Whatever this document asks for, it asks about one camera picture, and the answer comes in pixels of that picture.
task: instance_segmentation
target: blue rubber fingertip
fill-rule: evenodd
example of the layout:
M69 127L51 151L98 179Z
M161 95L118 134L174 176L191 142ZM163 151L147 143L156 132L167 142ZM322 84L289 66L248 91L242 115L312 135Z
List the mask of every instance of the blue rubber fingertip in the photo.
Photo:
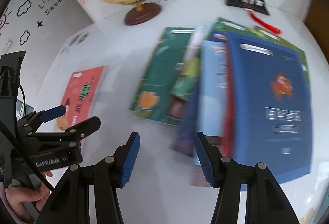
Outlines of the blue rubber fingertip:
M208 154L197 134L195 135L194 144L205 179L210 184L210 186L213 187L215 182L213 176L213 165L211 164L210 158L208 157Z
M140 137L137 133L133 143L131 144L131 147L129 149L129 152L126 156L126 159L124 160L122 164L122 174L121 179L119 181L121 187L124 187L126 183L130 180L131 173L133 172L134 164L137 158L137 154L140 147Z
M66 113L66 108L65 108L65 106L61 105L61 106L52 108L50 110L44 111L40 115L39 120L42 123L47 123L51 120L54 120L60 116L65 115L65 113Z

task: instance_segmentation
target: globe stand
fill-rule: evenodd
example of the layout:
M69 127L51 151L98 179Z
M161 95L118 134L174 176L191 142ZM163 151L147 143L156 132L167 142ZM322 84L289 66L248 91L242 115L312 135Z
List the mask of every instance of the globe stand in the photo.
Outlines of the globe stand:
M135 5L135 7L129 11L124 19L124 22L128 26L134 26L143 22L146 22L155 16L157 16L161 11L161 6L156 3L146 3L141 4L147 0L138 0L129 5Z

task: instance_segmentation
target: sun drawing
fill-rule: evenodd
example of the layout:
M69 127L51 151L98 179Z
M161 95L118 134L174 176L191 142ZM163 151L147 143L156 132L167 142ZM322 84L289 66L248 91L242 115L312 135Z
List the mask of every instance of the sun drawing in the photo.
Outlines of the sun drawing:
M4 14L1 15L1 18L0 18L0 30L4 27L5 24L9 24L9 22L7 22L7 17L11 13L11 11L7 14L7 10L8 10L8 8L6 8Z

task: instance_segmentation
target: cloud drawing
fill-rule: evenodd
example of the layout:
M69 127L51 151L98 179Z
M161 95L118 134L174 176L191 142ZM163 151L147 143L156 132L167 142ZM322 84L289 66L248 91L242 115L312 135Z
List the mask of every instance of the cloud drawing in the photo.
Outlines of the cloud drawing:
M29 8L32 6L32 3L30 0L27 0L24 2L23 5L19 6L19 9L17 11L17 16L20 17L22 16L24 13L27 13L27 11L29 10Z
M29 37L30 37L29 31L28 30L25 30L24 33L22 34L22 36L19 39L19 44L21 46L23 46L24 43L27 42L27 40L29 39Z

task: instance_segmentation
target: stack of books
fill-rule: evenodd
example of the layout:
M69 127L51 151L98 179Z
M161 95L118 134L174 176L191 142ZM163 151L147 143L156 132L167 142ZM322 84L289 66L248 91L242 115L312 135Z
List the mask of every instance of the stack of books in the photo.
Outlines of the stack of books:
M305 52L258 26L218 18L166 28L130 110L179 126L172 148L194 156L195 186L208 186L194 150L198 131L238 163L265 163L279 183L310 172Z

